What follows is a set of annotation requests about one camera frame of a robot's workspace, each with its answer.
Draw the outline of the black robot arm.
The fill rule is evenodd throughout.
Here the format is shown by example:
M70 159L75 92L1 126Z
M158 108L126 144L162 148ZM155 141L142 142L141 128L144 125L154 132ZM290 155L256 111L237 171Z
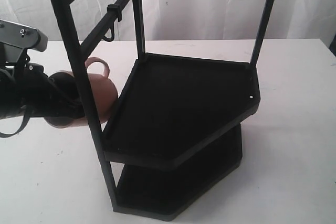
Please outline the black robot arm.
M1 68L1 119L30 112L33 118L84 117L75 78L59 71L50 76L39 64L28 64L19 72Z

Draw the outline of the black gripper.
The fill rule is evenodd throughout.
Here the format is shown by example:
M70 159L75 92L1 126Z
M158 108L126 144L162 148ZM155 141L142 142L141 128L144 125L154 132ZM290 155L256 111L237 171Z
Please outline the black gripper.
M62 116L79 119L85 116L76 81L71 73L54 73L48 77L44 67L29 63L19 79L23 103L33 117ZM63 96L73 103L61 102Z

